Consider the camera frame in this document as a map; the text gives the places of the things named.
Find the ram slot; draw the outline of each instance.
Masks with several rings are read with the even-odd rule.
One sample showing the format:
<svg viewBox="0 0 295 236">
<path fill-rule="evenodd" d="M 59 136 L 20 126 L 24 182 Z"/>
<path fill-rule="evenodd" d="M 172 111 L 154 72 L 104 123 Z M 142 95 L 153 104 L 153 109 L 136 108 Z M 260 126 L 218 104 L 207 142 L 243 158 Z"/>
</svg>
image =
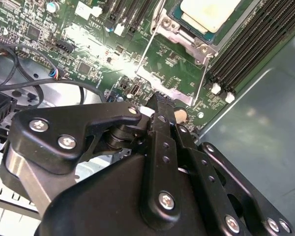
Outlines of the ram slot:
<svg viewBox="0 0 295 236">
<path fill-rule="evenodd" d="M 137 14 L 136 19 L 133 19 L 133 24 L 131 25 L 126 35 L 127 39 L 131 40 L 133 38 L 134 33 L 138 30 L 138 27 L 141 25 L 141 22 L 143 21 L 143 18 L 146 15 L 148 8 L 152 2 L 153 0 L 145 0 L 145 3 L 139 11 L 139 13 Z"/>
<path fill-rule="evenodd" d="M 277 38 L 275 41 L 272 43 L 268 44 L 263 50 L 260 51 L 257 57 L 254 58 L 254 63 L 249 63 L 248 67 L 245 70 L 242 70 L 241 74 L 238 74 L 236 81 L 232 82 L 231 86 L 236 87 L 239 85 L 239 83 L 246 78 L 246 76 L 253 70 L 253 68 L 260 63 L 265 56 L 277 45 L 277 42 L 280 42 L 281 40 L 284 40 L 284 37 L 286 37 L 286 34 L 292 30 L 295 27 L 295 16 L 292 17 L 292 19 L 287 23 L 286 29 L 281 28 L 281 32 L 278 34 Z"/>
<path fill-rule="evenodd" d="M 239 35 L 232 41 L 228 48 L 220 55 L 217 62 L 214 63 L 210 72 L 215 76 L 227 62 L 232 58 L 239 48 L 249 39 L 258 26 L 262 23 L 263 19 L 269 14 L 269 12 L 281 2 L 282 0 L 268 0 L 264 3 L 262 8 L 256 13 L 256 15 L 249 21 L 249 23 L 242 29 Z"/>
<path fill-rule="evenodd" d="M 238 54 L 242 55 L 237 58 L 236 62 L 230 65 L 229 70 L 225 71 L 223 74 L 225 84 L 231 84 L 235 79 L 240 70 L 245 69 L 247 63 L 251 61 L 251 58 L 255 57 L 256 54 L 261 51 L 269 42 L 273 41 L 273 38 L 277 34 L 280 27 L 283 27 L 284 23 L 290 19 L 291 14 L 295 12 L 295 0 L 286 1 L 282 6 L 275 11 L 275 14 L 265 23 L 262 27 L 263 30 L 254 36 L 252 39 L 252 44 L 247 45 L 245 48 L 241 49 Z"/>
<path fill-rule="evenodd" d="M 263 24 L 259 25 L 258 30 L 255 31 L 254 34 L 246 41 L 244 46 L 236 52 L 237 57 L 230 60 L 233 62 L 231 62 L 231 64 L 228 63 L 227 67 L 224 67 L 222 70 L 219 71 L 221 81 L 226 84 L 230 83 L 230 80 L 232 80 L 232 78 L 228 77 L 228 75 L 231 74 L 234 69 L 236 70 L 236 67 L 239 68 L 239 66 L 242 66 L 249 55 L 256 53 L 252 49 L 260 48 L 263 44 L 267 43 L 265 38 L 267 38 L 267 36 L 272 36 L 275 25 L 278 23 L 278 21 L 280 22 L 280 20 L 282 19 L 280 18 L 280 16 L 282 15 L 282 10 L 290 10 L 290 6 L 293 1 L 295 0 L 288 0 L 283 2 L 281 5 L 277 5 L 272 14 L 268 15 L 268 17 L 263 20 Z"/>
<path fill-rule="evenodd" d="M 127 23 L 129 25 L 132 24 L 133 20 L 137 17 L 141 6 L 139 4 L 141 0 L 133 0 L 132 4 L 130 5 L 128 12 L 125 14 L 124 18 L 122 19 L 123 23 Z"/>
<path fill-rule="evenodd" d="M 127 3 L 126 0 L 116 0 L 114 2 L 114 5 L 112 6 L 112 8 L 110 9 L 110 16 L 107 19 L 107 21 L 105 22 L 105 27 L 109 30 L 113 29 L 113 26 L 116 23 L 116 20 L 119 18 L 119 14 L 122 12 L 122 10 L 124 9 L 125 4 Z"/>
</svg>

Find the white connector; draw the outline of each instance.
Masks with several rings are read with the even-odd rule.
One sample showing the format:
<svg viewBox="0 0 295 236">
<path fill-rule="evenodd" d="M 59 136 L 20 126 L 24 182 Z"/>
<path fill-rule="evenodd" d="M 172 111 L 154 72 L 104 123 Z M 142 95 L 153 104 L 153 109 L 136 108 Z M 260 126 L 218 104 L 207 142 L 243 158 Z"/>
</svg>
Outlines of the white connector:
<svg viewBox="0 0 295 236">
<path fill-rule="evenodd" d="M 114 33 L 117 34 L 118 36 L 121 36 L 123 30 L 124 30 L 124 26 L 123 26 L 121 23 L 119 23 L 119 24 L 116 26 L 116 29 L 114 30 Z"/>
<path fill-rule="evenodd" d="M 231 104 L 232 102 L 234 102 L 234 100 L 235 100 L 235 96 L 231 92 L 228 92 L 225 98 L 225 101 Z"/>
<path fill-rule="evenodd" d="M 221 87 L 219 86 L 218 83 L 214 83 L 212 88 L 211 88 L 211 93 L 217 95 L 221 91 Z"/>
</svg>

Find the black plastic bracket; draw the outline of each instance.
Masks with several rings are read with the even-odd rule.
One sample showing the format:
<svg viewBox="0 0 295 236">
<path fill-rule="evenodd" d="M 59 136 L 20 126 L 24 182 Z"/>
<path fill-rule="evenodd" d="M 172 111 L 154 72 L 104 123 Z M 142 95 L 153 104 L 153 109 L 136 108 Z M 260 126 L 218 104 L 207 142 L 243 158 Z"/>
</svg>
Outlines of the black plastic bracket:
<svg viewBox="0 0 295 236">
<path fill-rule="evenodd" d="M 33 131 L 29 123 L 43 120 L 48 124 L 45 132 Z M 19 155 L 54 174 L 67 174 L 74 170 L 85 152 L 85 137 L 95 136 L 97 145 L 102 134 L 114 125 L 136 125 L 141 114 L 126 102 L 90 104 L 28 110 L 17 113 L 9 133 L 10 145 Z M 58 139 L 72 137 L 76 146 L 64 149 Z"/>
<path fill-rule="evenodd" d="M 251 235 L 236 215 L 208 156 L 196 149 L 189 131 L 177 124 L 176 137 L 179 166 L 185 166 L 189 172 L 199 211 L 205 216 L 204 222 L 208 234 Z M 234 231 L 227 225 L 227 216 L 235 220 Z"/>
<path fill-rule="evenodd" d="M 295 235 L 291 223 L 240 173 L 230 161 L 212 144 L 202 143 L 199 150 L 205 152 L 219 178 L 227 196 L 253 235 L 288 236 Z M 269 219 L 278 227 L 274 231 Z M 290 232 L 282 225 L 288 225 Z"/>
<path fill-rule="evenodd" d="M 140 212 L 156 230 L 168 230 L 179 220 L 180 190 L 177 188 L 176 143 L 171 138 L 173 107 L 163 96 L 154 95 L 154 113 L 147 131 L 147 154 L 143 175 Z"/>
</svg>

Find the black ram slot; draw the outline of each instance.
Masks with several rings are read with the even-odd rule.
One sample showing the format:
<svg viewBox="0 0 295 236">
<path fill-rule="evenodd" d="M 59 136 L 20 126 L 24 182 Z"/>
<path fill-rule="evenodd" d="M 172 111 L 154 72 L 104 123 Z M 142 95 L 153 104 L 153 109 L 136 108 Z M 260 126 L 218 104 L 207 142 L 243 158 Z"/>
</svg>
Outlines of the black ram slot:
<svg viewBox="0 0 295 236">
<path fill-rule="evenodd" d="M 208 79 L 232 91 L 295 27 L 295 0 L 268 0 L 209 71 Z"/>
<path fill-rule="evenodd" d="M 263 19 L 267 16 L 276 4 L 279 4 L 281 0 L 268 0 L 265 5 L 257 12 L 255 17 L 250 20 L 247 26 L 242 30 L 239 36 L 230 44 L 228 49 L 219 57 L 218 61 L 213 65 L 210 70 L 213 75 L 217 74 L 220 69 L 224 68 L 224 65 L 230 60 L 231 55 L 235 54 L 236 51 L 243 46 L 243 44 L 249 39 L 249 36 L 258 28 L 262 23 Z"/>
<path fill-rule="evenodd" d="M 114 0 L 107 0 L 103 8 L 103 13 L 108 13 L 114 2 Z"/>
<path fill-rule="evenodd" d="M 120 9 L 123 5 L 125 5 L 125 3 L 126 0 L 115 0 L 110 2 L 111 14 L 105 22 L 105 28 L 110 29 L 111 31 L 113 30 L 113 26 L 115 25 L 116 20 L 118 18 L 117 12 L 120 11 Z"/>
<path fill-rule="evenodd" d="M 141 0 L 133 0 L 131 3 L 128 12 L 124 16 L 123 22 L 127 24 L 132 24 L 133 19 L 136 18 L 138 12 L 140 11 L 141 7 L 139 6 Z"/>
<path fill-rule="evenodd" d="M 276 8 L 272 12 L 273 14 L 271 14 L 270 17 L 264 21 L 264 24 L 261 25 L 260 30 L 255 32 L 253 37 L 250 38 L 244 47 L 238 50 L 237 55 L 240 56 L 236 57 L 236 60 L 234 60 L 231 65 L 228 65 L 227 68 L 224 68 L 219 72 L 219 75 L 222 75 L 221 81 L 227 85 L 231 83 L 234 79 L 236 71 L 238 71 L 238 69 L 242 69 L 244 65 L 247 64 L 247 61 L 251 57 L 255 56 L 256 50 L 260 50 L 263 45 L 267 44 L 271 40 L 271 38 L 275 35 L 277 27 L 289 19 L 290 13 L 294 11 L 294 7 L 292 5 L 293 1 L 294 0 L 284 2 L 281 6 L 282 8 Z M 284 9 L 286 9 L 287 12 L 285 12 L 286 14 L 282 15 L 282 10 Z"/>
<path fill-rule="evenodd" d="M 290 7 L 287 10 L 286 15 L 284 17 L 281 17 L 278 22 L 275 22 L 275 26 L 272 27 L 265 36 L 263 35 L 261 36 L 262 41 L 259 43 L 259 45 L 255 46 L 256 49 L 253 48 L 250 52 L 250 55 L 247 56 L 245 60 L 241 62 L 240 65 L 238 66 L 235 65 L 233 67 L 234 71 L 232 73 L 229 73 L 229 75 L 226 75 L 226 77 L 229 78 L 226 82 L 228 85 L 231 85 L 232 83 L 234 83 L 235 80 L 237 80 L 238 75 L 250 64 L 250 61 L 252 61 L 259 52 L 262 52 L 264 50 L 267 44 L 271 42 L 277 42 L 276 38 L 278 37 L 279 33 L 284 31 L 286 27 L 285 24 L 289 22 L 289 20 L 291 20 L 291 17 L 294 14 L 295 14 L 295 5 Z"/>
<path fill-rule="evenodd" d="M 141 8 L 139 14 L 137 15 L 137 18 L 133 19 L 133 24 L 130 27 L 130 29 L 129 29 L 127 35 L 126 35 L 126 38 L 128 40 L 131 40 L 133 38 L 134 33 L 137 31 L 139 25 L 141 24 L 144 16 L 146 15 L 146 13 L 148 11 L 148 8 L 149 8 L 149 6 L 151 5 L 152 2 L 153 2 L 153 0 L 146 0 L 144 6 Z"/>
<path fill-rule="evenodd" d="M 236 87 L 239 85 L 239 83 L 248 76 L 248 74 L 253 70 L 253 68 L 258 65 L 265 56 L 277 45 L 276 42 L 280 42 L 281 40 L 284 40 L 286 37 L 286 34 L 291 31 L 295 27 L 295 17 L 290 21 L 286 29 L 281 28 L 281 32 L 279 33 L 278 37 L 275 41 L 273 41 L 271 44 L 268 44 L 266 48 L 261 50 L 261 54 L 259 54 L 255 60 L 254 63 L 249 64 L 248 68 L 246 70 L 243 70 L 242 73 L 238 76 L 238 79 L 236 82 L 232 83 L 232 87 Z"/>
<path fill-rule="evenodd" d="M 274 41 L 274 38 L 280 28 L 283 28 L 284 24 L 290 20 L 291 16 L 295 13 L 295 3 L 292 5 L 289 4 L 289 8 L 286 8 L 286 6 L 283 7 L 286 9 L 285 14 L 282 15 L 281 11 L 277 12 L 264 32 L 260 33 L 256 40 L 253 39 L 255 45 L 246 49 L 248 53 L 243 55 L 234 65 L 230 67 L 230 70 L 223 76 L 226 78 L 223 80 L 224 83 L 228 85 L 231 84 L 236 79 L 237 75 L 248 66 L 249 62 L 256 56 L 258 51 L 261 51 L 269 42 Z"/>
</svg>

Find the chip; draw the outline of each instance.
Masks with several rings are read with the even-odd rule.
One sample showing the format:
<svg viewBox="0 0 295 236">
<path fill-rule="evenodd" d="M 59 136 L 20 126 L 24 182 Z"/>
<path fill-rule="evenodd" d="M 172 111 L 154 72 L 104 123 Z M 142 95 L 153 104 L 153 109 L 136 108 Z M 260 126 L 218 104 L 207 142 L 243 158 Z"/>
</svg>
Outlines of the chip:
<svg viewBox="0 0 295 236">
<path fill-rule="evenodd" d="M 40 36 L 40 30 L 30 25 L 26 36 L 34 41 L 37 41 Z"/>
<path fill-rule="evenodd" d="M 116 51 L 121 54 L 121 53 L 123 53 L 123 48 L 121 46 L 117 46 Z"/>
<path fill-rule="evenodd" d="M 78 69 L 78 72 L 79 72 L 80 74 L 85 74 L 85 75 L 87 75 L 87 74 L 89 73 L 89 70 L 90 70 L 90 66 L 89 66 L 89 65 L 86 65 L 84 62 L 82 62 L 82 63 L 80 64 L 80 67 L 79 67 L 79 69 Z"/>
</svg>

